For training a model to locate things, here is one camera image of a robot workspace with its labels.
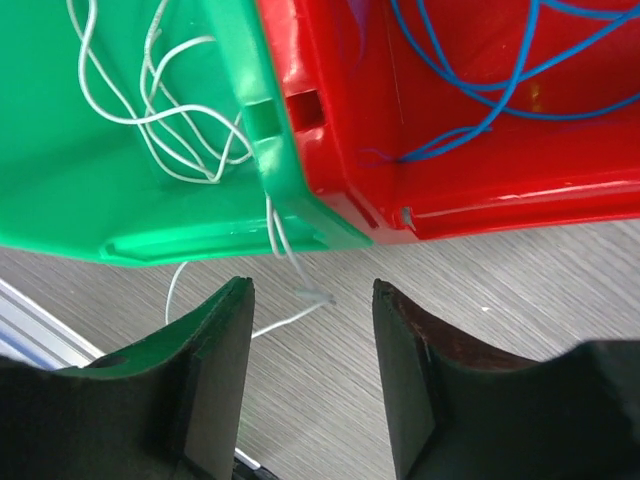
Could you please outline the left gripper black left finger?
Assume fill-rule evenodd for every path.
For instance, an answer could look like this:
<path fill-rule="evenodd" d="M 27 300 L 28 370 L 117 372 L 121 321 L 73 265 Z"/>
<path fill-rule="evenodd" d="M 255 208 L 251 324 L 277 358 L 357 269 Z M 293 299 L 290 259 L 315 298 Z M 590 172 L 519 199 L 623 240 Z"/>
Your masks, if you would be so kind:
<path fill-rule="evenodd" d="M 229 479 L 252 336 L 236 277 L 160 330 L 86 367 L 1 361 L 5 479 Z"/>

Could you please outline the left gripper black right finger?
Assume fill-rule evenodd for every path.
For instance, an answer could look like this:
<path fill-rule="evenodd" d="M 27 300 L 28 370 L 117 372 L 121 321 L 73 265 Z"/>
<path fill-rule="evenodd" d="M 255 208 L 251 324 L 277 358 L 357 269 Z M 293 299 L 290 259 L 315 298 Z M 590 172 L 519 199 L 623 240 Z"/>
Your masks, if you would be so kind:
<path fill-rule="evenodd" d="M 492 346 L 377 280 L 372 316 L 400 479 L 635 479 L 639 344 L 546 361 Z"/>

